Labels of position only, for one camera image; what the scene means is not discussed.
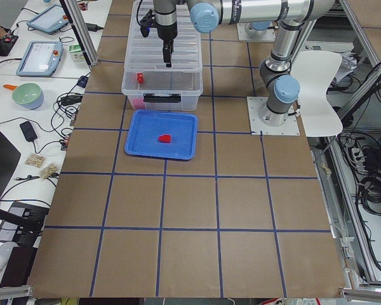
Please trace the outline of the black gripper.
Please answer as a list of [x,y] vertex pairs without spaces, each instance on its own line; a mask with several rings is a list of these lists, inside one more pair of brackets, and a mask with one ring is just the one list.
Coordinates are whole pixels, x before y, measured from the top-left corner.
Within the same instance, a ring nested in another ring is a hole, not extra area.
[[171,67],[173,41],[177,37],[177,23],[171,25],[157,25],[157,34],[163,42],[163,60],[167,67]]

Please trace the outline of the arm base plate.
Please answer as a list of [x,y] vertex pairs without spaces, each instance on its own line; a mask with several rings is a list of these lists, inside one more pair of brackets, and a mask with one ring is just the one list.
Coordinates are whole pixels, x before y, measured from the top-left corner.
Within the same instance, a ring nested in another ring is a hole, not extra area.
[[251,23],[238,23],[237,34],[240,41],[258,42],[258,43],[273,43],[276,38],[277,23],[272,22],[277,29],[268,29],[266,31],[255,31],[251,28]]
[[300,135],[292,106],[284,114],[275,114],[267,108],[267,97],[247,97],[247,104],[253,135]]

